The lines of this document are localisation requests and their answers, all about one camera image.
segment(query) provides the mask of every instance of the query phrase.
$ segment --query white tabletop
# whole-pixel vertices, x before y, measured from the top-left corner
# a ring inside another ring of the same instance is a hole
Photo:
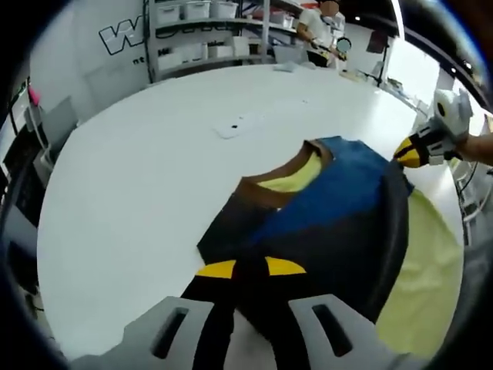
[[[213,127],[238,116],[260,124],[221,139]],[[335,71],[247,66],[170,80],[92,118],[58,159],[39,225],[40,288],[65,355],[107,351],[128,323],[181,295],[203,265],[197,242],[242,176],[272,170],[303,140],[324,136],[363,140],[390,159],[415,117]],[[463,244],[448,168],[408,174]],[[238,341],[250,341],[245,330]]]

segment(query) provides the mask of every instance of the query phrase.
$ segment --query person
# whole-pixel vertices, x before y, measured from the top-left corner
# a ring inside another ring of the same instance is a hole
[[[328,67],[330,54],[340,57],[335,48],[334,31],[344,34],[344,16],[340,0],[321,0],[320,7],[301,12],[297,34],[306,42],[308,60],[317,67]]]
[[[465,160],[493,166],[493,133],[483,136],[469,135],[457,145],[457,151]]]

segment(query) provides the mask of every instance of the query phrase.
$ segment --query white storage bin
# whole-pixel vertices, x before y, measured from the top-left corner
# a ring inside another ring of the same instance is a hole
[[[187,2],[185,4],[185,19],[209,18],[210,2]]]
[[[207,59],[207,44],[205,43],[180,45],[174,51],[182,56],[183,62],[197,62]]]
[[[166,25],[179,21],[179,5],[160,6],[156,11],[156,24]]]
[[[228,56],[233,56],[232,46],[210,46],[209,47],[209,58],[226,58]]]
[[[160,56],[157,59],[157,65],[160,71],[179,66],[180,64],[182,64],[182,56],[179,52],[172,52],[170,54]]]
[[[233,47],[234,56],[250,55],[250,43],[245,36],[233,36],[227,39],[225,44]]]
[[[234,2],[212,2],[210,4],[210,18],[235,18],[238,4]]]
[[[284,12],[274,12],[270,15],[270,21],[276,23],[277,25],[282,25],[287,29],[293,27],[294,18]]]

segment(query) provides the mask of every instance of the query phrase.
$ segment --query metal rack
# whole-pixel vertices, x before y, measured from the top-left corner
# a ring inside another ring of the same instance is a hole
[[[176,3],[186,3],[188,0],[173,1]],[[159,40],[164,39],[164,34],[167,32],[179,31],[180,29],[216,29],[218,31],[223,30],[235,30],[235,29],[250,29],[250,30],[260,30],[263,28],[264,22],[256,19],[245,19],[245,18],[204,18],[204,19],[194,19],[194,20],[180,20],[178,22],[169,23],[167,25],[157,26],[156,24],[156,11],[157,5],[162,5],[163,1],[157,0],[144,0],[143,1],[143,17],[144,17],[144,43],[146,47],[146,59],[149,72],[149,81],[151,83],[158,82],[165,79],[167,76],[182,71],[184,69],[191,69],[193,67],[200,66],[214,66],[220,63],[227,62],[244,62],[244,61],[255,61],[255,62],[273,62],[273,58],[267,55],[267,42],[262,39],[261,49],[264,50],[264,55],[249,55],[249,56],[232,56],[226,58],[215,58],[215,59],[205,59],[197,62],[187,62],[183,63],[181,66],[172,67],[169,69],[160,70],[159,69]],[[287,0],[273,0],[272,4],[278,8],[291,12],[295,15],[299,15],[301,7]],[[276,23],[269,23],[267,33],[269,30],[275,30],[281,32],[284,35],[293,36],[291,41],[293,42],[296,36],[296,30],[283,27]]]

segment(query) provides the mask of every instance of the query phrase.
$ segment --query pink object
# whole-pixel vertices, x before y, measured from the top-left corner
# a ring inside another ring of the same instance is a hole
[[[35,105],[39,105],[39,100],[41,100],[41,96],[31,87],[28,86],[28,94],[29,94],[29,100]]]

